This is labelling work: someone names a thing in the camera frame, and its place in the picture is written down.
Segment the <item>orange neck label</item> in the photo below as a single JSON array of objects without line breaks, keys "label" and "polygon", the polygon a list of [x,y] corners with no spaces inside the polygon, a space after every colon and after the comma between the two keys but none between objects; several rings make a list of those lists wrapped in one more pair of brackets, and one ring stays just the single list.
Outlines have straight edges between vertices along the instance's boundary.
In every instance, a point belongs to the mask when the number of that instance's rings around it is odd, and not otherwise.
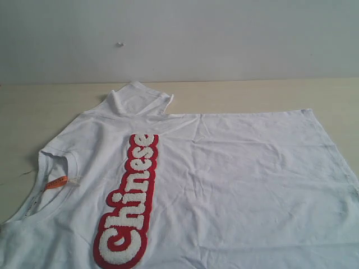
[{"label": "orange neck label", "polygon": [[67,184],[67,182],[68,182],[67,176],[59,177],[55,180],[48,182],[44,187],[44,191],[46,191],[48,189],[55,189],[55,188],[63,187],[64,185]]}]

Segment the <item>white t-shirt red lettering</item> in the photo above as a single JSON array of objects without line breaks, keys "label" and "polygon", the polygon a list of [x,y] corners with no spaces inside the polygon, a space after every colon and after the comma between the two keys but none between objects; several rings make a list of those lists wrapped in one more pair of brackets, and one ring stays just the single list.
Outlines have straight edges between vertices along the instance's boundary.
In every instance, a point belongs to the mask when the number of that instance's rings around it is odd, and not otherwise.
[{"label": "white t-shirt red lettering", "polygon": [[310,109],[171,101],[132,83],[52,139],[1,225],[1,267],[358,267],[358,179]]}]

